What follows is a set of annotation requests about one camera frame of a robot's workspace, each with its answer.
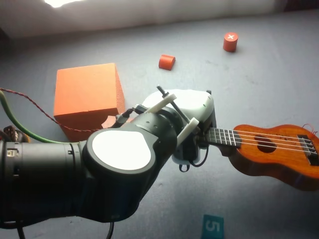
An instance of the gray floor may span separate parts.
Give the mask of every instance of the gray floor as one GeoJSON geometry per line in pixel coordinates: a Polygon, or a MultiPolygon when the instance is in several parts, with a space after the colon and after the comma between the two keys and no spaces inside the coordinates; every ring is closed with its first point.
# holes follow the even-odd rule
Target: gray floor
{"type": "MultiPolygon", "coordinates": [[[[260,127],[312,123],[319,129],[319,11],[180,23],[110,32],[21,40],[0,56],[0,86],[28,94],[53,113],[56,71],[115,62],[126,106],[166,89],[211,89],[217,124],[260,127]],[[239,34],[235,54],[223,35],[239,34]],[[174,69],[158,69],[161,54],[174,69]]],[[[8,95],[19,120],[37,134],[66,140],[27,100],[8,95]]],[[[0,127],[10,122],[0,111],[0,127]]],[[[180,173],[169,161],[115,239],[198,239],[204,214],[225,220],[227,239],[319,238],[319,193],[298,191],[269,177],[236,171],[211,147],[200,168],[180,173]]],[[[27,239],[102,239],[108,225],[81,218],[53,219],[25,228],[27,239]]],[[[0,238],[17,238],[0,230],[0,238]]]]}

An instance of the white number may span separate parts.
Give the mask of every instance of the white number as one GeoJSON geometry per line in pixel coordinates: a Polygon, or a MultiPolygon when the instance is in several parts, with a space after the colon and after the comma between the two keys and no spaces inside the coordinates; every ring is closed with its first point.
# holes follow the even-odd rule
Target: white number
{"type": "Polygon", "coordinates": [[[211,221],[206,222],[206,230],[212,232],[215,230],[215,227],[216,227],[216,231],[219,232],[219,223],[218,222],[211,222],[211,221]]]}

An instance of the fretboard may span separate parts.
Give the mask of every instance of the fretboard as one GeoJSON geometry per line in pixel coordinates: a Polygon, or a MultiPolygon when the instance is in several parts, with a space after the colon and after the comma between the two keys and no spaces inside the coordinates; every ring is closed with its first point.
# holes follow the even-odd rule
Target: fretboard
{"type": "Polygon", "coordinates": [[[213,145],[228,145],[240,148],[241,138],[234,130],[210,128],[200,141],[213,145]]]}

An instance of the blue square marker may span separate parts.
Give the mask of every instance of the blue square marker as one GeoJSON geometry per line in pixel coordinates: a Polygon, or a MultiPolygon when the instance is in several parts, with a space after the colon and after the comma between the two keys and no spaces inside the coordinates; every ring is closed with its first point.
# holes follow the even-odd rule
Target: blue square marker
{"type": "Polygon", "coordinates": [[[201,239],[224,239],[224,219],[204,215],[201,239]]]}

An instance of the white wall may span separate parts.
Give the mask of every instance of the white wall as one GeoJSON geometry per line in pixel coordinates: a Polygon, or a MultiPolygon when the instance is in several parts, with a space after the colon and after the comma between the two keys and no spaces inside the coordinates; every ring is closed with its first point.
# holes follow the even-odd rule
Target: white wall
{"type": "Polygon", "coordinates": [[[282,11],[287,0],[0,0],[0,27],[12,38],[282,11]]]}

